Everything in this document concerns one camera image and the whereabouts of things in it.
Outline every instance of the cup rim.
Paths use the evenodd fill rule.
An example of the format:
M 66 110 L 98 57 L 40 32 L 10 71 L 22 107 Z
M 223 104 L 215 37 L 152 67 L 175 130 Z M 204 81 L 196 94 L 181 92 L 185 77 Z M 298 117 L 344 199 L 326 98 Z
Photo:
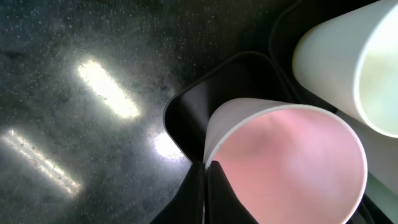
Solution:
M 343 119 L 341 119 L 339 116 L 335 115 L 332 112 L 329 112 L 327 110 L 324 110 L 322 108 L 316 107 L 316 106 L 311 106 L 311 105 L 301 105 L 301 104 L 289 104 L 289 105 L 280 105 L 280 106 L 274 106 L 271 108 L 266 108 L 264 110 L 258 111 L 250 116 L 248 116 L 247 118 L 243 119 L 242 121 L 240 121 L 238 124 L 235 124 L 229 131 L 227 131 L 224 136 L 217 142 L 217 144 L 215 145 L 215 147 L 213 148 L 213 150 L 211 150 L 210 155 L 208 157 L 208 159 L 206 161 L 204 161 L 205 163 L 205 170 L 207 170 L 211 164 L 211 162 L 213 161 L 213 158 L 215 156 L 215 154 L 218 152 L 218 150 L 220 149 L 221 145 L 236 131 L 238 130 L 241 126 L 245 125 L 246 123 L 248 123 L 251 120 L 254 120 L 264 114 L 267 113 L 271 113 L 271 112 L 275 112 L 275 111 L 279 111 L 279 110 L 290 110 L 290 109 L 306 109 L 306 110 L 312 110 L 312 111 L 316 111 L 319 113 L 323 113 L 325 115 L 328 115 L 330 118 L 336 120 L 337 122 L 339 122 L 341 125 L 343 125 L 343 127 L 345 127 L 352 135 L 352 137 L 354 137 L 356 143 L 359 146 L 359 150 L 360 153 L 362 155 L 362 160 L 363 160 L 363 171 L 364 171 L 364 175 L 363 175 L 363 179 L 362 179 L 362 186 L 359 190 L 360 194 L 359 197 L 356 199 L 351 211 L 349 211 L 348 215 L 344 218 L 344 220 L 341 223 L 346 223 L 348 222 L 348 220 L 352 217 L 352 215 L 354 214 L 354 212 L 356 211 L 356 208 L 358 207 L 359 203 L 361 202 L 362 196 L 364 195 L 365 192 L 365 187 L 366 187 L 366 181 L 368 179 L 368 162 L 366 160 L 366 155 L 365 155 L 365 150 L 364 147 L 361 143 L 361 141 L 359 140 L 359 137 L 357 136 L 357 134 L 355 133 L 355 131 L 351 128 L 351 126 L 349 124 L 347 124 Z
M 354 69 L 354 88 L 353 88 L 353 96 L 354 96 L 354 107 L 358 114 L 360 115 L 363 122 L 368 125 L 370 128 L 375 130 L 376 132 L 383 134 L 385 136 L 389 136 L 392 138 L 398 138 L 397 134 L 392 134 L 387 131 L 382 130 L 381 128 L 377 127 L 373 122 L 368 118 L 365 110 L 362 107 L 362 102 L 359 95 L 359 88 L 360 88 L 360 81 L 361 81 L 361 74 L 362 68 L 364 66 L 364 61 L 366 58 L 367 53 L 369 52 L 371 40 L 376 35 L 376 32 L 379 30 L 380 26 L 383 22 L 391 17 L 394 13 L 398 13 L 398 1 L 394 1 L 393 6 L 388 10 L 388 12 L 380 19 L 377 25 L 373 28 L 371 34 L 369 35 L 368 39 L 364 43 L 364 47 L 359 53 L 358 61 L 356 62 L 355 69 Z

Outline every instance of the black countertop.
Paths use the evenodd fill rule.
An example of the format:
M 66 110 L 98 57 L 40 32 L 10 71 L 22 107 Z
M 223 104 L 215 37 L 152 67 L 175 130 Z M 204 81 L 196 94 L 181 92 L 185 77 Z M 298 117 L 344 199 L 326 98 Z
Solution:
M 151 221 L 190 167 L 166 103 L 293 2 L 1 1 L 0 223 Z

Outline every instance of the pink cup rim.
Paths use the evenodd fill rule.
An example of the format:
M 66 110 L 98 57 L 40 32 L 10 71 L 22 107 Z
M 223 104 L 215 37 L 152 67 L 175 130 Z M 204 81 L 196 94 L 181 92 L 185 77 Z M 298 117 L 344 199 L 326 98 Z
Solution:
M 324 110 L 322 108 L 316 107 L 316 106 L 310 106 L 310 105 L 300 105 L 300 104 L 289 104 L 289 105 L 280 105 L 280 106 L 274 106 L 271 108 L 267 108 L 261 111 L 258 111 L 257 113 L 254 113 L 250 116 L 248 116 L 247 118 L 243 119 L 242 121 L 240 121 L 238 124 L 236 124 L 235 126 L 233 126 L 229 131 L 227 131 L 227 133 L 217 142 L 216 146 L 213 148 L 213 150 L 210 153 L 210 156 L 208 157 L 207 161 L 205 161 L 205 169 L 207 170 L 211 164 L 211 162 L 213 161 L 214 156 L 216 155 L 216 153 L 218 152 L 218 150 L 220 149 L 221 145 L 224 144 L 224 142 L 236 131 L 238 130 L 241 126 L 243 126 L 244 124 L 246 124 L 247 122 L 256 119 L 264 114 L 267 113 L 271 113 L 271 112 L 275 112 L 275 111 L 279 111 L 279 110 L 291 110 L 291 109 L 306 109 L 306 110 L 312 110 L 312 111 L 316 111 L 316 112 L 320 112 L 323 113 L 325 115 L 328 115 L 330 118 L 333 118 L 334 120 L 336 120 L 337 122 L 339 122 L 341 125 L 343 125 L 352 135 L 352 137 L 354 137 L 356 143 L 359 146 L 359 150 L 361 152 L 362 155 L 362 159 L 363 159 L 363 169 L 364 169 L 364 175 L 363 175 L 363 179 L 362 179 L 362 186 L 361 186 L 361 190 L 360 190 L 360 197 L 358 197 L 355 201 L 354 206 L 352 207 L 351 211 L 349 212 L 349 214 L 347 215 L 347 217 L 343 220 L 343 222 L 341 223 L 346 223 L 348 222 L 348 220 L 352 217 L 352 215 L 354 214 L 354 212 L 356 211 L 359 203 L 361 202 L 362 199 L 362 195 L 365 192 L 365 187 L 366 187 L 366 181 L 368 179 L 368 162 L 366 160 L 366 155 L 365 155 L 365 150 L 363 148 L 363 145 L 361 143 L 361 141 L 359 140 L 359 137 L 356 135 L 355 131 L 351 128 L 351 126 L 349 124 L 347 124 L 344 120 L 342 120 L 340 117 L 338 117 L 337 115 L 335 115 L 332 112 L 329 112 L 327 110 Z

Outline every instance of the black tray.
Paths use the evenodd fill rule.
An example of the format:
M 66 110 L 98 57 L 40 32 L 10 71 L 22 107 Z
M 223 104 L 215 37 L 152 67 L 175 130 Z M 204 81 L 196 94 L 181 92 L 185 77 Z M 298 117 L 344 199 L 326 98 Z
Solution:
M 169 101 L 165 130 L 189 160 L 203 161 L 207 124 L 219 106 L 240 97 L 295 103 L 287 82 L 265 55 L 237 54 Z

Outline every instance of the pink cup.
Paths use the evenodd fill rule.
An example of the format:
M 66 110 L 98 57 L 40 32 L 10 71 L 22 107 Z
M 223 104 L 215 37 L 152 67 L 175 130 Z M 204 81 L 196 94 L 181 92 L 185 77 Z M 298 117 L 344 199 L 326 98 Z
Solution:
M 335 114 L 250 98 L 211 117 L 206 168 L 212 160 L 259 223 L 346 223 L 368 173 L 361 142 Z

